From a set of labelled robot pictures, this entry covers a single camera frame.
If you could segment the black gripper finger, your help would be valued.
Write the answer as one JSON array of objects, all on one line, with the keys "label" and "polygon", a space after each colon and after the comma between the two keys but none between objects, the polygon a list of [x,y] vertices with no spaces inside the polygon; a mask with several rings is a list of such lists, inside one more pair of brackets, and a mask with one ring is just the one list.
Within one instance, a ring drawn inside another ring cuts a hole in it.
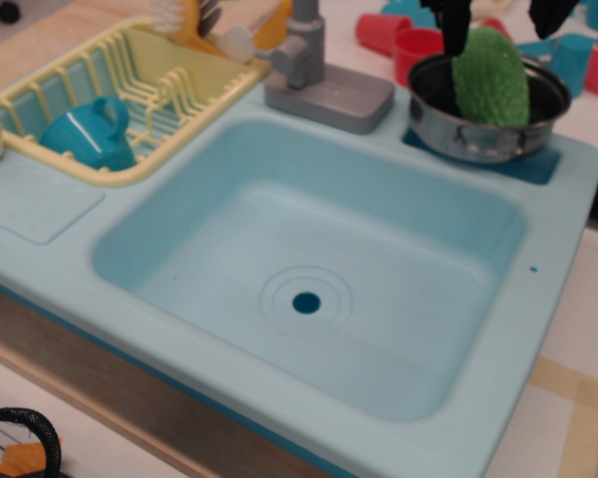
[{"label": "black gripper finger", "polygon": [[442,31],[445,54],[459,56],[463,52],[471,22],[471,1],[420,0],[419,5],[433,13]]},{"label": "black gripper finger", "polygon": [[541,40],[554,34],[575,9],[578,0],[531,0],[528,15]]}]

